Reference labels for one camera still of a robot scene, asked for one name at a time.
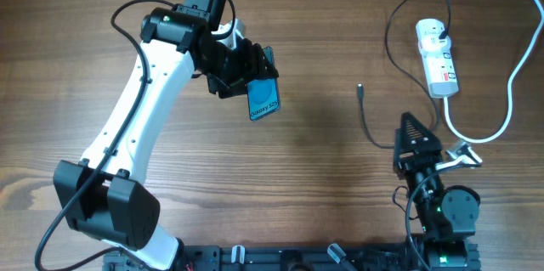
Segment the teal screen smartphone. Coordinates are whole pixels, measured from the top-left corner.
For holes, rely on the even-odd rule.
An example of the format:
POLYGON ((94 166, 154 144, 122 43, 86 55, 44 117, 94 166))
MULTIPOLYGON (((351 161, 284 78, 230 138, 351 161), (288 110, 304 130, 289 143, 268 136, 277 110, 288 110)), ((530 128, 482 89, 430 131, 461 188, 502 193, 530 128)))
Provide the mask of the teal screen smartphone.
POLYGON ((247 102, 251 121, 257 121, 279 111, 281 99, 277 79, 249 82, 247 84, 247 102))

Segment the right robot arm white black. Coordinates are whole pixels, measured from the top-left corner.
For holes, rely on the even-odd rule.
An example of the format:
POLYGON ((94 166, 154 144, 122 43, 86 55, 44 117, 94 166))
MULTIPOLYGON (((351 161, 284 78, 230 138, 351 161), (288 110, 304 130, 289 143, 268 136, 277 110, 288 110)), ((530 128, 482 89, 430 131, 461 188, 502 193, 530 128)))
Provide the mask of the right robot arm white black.
POLYGON ((440 175, 461 168, 478 168, 482 159, 461 141, 442 156, 440 140, 410 112, 395 130, 393 169, 406 182, 407 254, 415 270, 480 270, 475 235, 479 194, 463 185, 445 187, 440 175))

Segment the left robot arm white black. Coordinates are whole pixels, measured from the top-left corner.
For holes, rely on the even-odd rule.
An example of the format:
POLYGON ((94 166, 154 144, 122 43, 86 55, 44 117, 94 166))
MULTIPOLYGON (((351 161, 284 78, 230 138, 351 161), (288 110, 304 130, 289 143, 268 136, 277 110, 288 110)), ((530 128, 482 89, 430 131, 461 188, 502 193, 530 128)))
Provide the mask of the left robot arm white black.
POLYGON ((133 73, 100 135, 78 162, 54 171, 59 220, 148 270, 193 267, 182 240, 159 225, 160 203, 145 188, 151 152, 184 86, 204 76, 221 99, 246 96, 252 121, 281 107, 273 52, 246 39, 240 20, 222 24, 231 6, 156 0, 132 41, 133 73))

